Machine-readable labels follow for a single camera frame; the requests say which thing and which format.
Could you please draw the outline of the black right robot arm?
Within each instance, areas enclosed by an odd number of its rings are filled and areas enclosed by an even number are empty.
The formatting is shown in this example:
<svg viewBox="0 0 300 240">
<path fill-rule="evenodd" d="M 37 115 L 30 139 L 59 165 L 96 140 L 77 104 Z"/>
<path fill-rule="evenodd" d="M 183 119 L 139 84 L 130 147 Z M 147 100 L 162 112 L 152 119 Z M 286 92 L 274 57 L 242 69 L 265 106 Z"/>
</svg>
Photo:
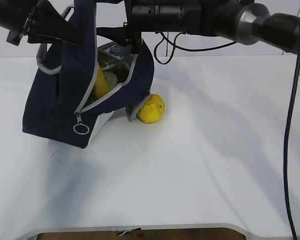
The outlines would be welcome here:
<svg viewBox="0 0 300 240">
<path fill-rule="evenodd" d="M 264 42 L 288 53 L 300 50 L 300 17 L 270 14 L 253 0 L 126 0 L 127 23 L 97 34 L 123 46 L 141 32 L 222 37 L 243 45 Z"/>
</svg>

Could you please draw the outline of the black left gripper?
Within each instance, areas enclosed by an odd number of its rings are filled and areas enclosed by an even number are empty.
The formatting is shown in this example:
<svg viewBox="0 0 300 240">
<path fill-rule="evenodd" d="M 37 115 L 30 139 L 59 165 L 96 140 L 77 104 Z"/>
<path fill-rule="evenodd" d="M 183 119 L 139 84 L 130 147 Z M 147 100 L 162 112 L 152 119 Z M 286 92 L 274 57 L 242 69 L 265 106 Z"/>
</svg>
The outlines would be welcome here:
<svg viewBox="0 0 300 240">
<path fill-rule="evenodd" d="M 48 0 L 10 0 L 6 41 L 18 46 L 27 36 L 29 44 L 83 42 L 83 33 L 66 21 Z"/>
</svg>

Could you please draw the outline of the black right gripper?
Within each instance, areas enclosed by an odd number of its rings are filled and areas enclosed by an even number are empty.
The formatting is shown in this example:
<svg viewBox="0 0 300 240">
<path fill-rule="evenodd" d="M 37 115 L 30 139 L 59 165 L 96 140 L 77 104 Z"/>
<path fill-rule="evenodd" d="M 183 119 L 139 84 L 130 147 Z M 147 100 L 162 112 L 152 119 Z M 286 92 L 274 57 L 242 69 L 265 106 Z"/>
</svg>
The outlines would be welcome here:
<svg viewBox="0 0 300 240">
<path fill-rule="evenodd" d="M 142 33 L 132 30 L 128 24 L 122 27 L 97 27 L 96 34 L 122 47 L 130 46 L 132 54 L 139 54 L 142 51 Z"/>
</svg>

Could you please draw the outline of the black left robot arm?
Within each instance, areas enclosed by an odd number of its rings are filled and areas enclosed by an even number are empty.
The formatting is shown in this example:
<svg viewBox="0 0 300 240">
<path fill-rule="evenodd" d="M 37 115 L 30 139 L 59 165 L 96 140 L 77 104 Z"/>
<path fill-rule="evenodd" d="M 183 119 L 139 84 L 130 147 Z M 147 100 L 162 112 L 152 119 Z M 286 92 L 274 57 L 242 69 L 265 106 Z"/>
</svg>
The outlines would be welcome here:
<svg viewBox="0 0 300 240">
<path fill-rule="evenodd" d="M 29 44 L 80 45 L 83 34 L 60 15 L 48 0 L 0 0 L 0 27 L 8 30 L 6 41 Z"/>
</svg>

